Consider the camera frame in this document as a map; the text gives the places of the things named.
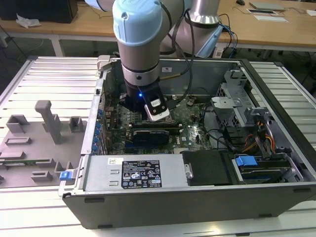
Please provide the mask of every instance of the warning label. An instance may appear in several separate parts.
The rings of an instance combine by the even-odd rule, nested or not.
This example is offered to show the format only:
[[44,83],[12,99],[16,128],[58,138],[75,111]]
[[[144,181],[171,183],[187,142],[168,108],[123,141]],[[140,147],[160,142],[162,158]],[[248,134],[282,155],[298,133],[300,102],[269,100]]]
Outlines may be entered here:
[[159,160],[134,160],[122,163],[122,188],[161,188]]

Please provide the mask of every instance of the gray robot arm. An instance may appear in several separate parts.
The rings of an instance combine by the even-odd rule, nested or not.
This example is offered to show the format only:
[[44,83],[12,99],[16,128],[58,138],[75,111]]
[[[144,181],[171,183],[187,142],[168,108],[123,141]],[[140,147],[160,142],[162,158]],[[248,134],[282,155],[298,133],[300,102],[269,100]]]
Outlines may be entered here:
[[[113,3],[112,0],[93,1],[97,4],[91,5],[103,10]],[[209,55],[220,35],[218,4],[219,0],[192,2],[189,14],[200,55]],[[174,50],[166,35],[170,32],[185,52],[191,53],[192,48],[190,24],[182,18],[185,1],[116,0],[112,8],[127,90],[123,104],[132,111],[145,109],[151,121],[162,119],[169,115],[169,109],[158,85],[159,55],[164,51],[162,48]]]

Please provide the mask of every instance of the laptop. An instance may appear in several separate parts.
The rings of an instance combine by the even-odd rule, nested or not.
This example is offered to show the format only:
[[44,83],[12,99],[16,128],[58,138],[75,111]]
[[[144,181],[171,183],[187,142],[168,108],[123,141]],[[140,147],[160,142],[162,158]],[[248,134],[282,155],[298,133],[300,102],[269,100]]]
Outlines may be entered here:
[[273,10],[273,11],[285,11],[285,8],[273,3],[265,3],[265,2],[250,2],[250,5],[255,9],[260,10]]

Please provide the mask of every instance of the gray plastic stand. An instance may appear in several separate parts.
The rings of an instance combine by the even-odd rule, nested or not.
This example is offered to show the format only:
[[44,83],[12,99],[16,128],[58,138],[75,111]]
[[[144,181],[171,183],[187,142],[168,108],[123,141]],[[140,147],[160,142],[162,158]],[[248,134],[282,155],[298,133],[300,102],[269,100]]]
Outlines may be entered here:
[[36,104],[45,126],[23,115],[10,117],[0,144],[0,188],[59,185],[60,172],[78,166],[86,122],[81,117],[61,122],[50,106],[50,101]]
[[49,100],[39,100],[35,105],[36,112],[39,112],[44,119],[45,125],[50,132],[55,144],[61,143],[59,126],[55,123],[53,114],[50,111],[51,102]]

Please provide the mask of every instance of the open computer chassis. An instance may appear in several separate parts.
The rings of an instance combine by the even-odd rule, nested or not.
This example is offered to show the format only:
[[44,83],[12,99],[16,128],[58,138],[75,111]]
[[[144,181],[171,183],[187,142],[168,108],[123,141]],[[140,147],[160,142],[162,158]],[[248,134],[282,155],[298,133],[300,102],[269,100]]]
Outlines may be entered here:
[[[161,66],[163,77],[186,64]],[[188,78],[161,81],[166,100]],[[316,194],[315,150],[248,61],[195,60],[191,92],[158,122],[126,109],[124,88],[113,58],[66,174],[75,184],[60,186],[85,228],[274,217]]]

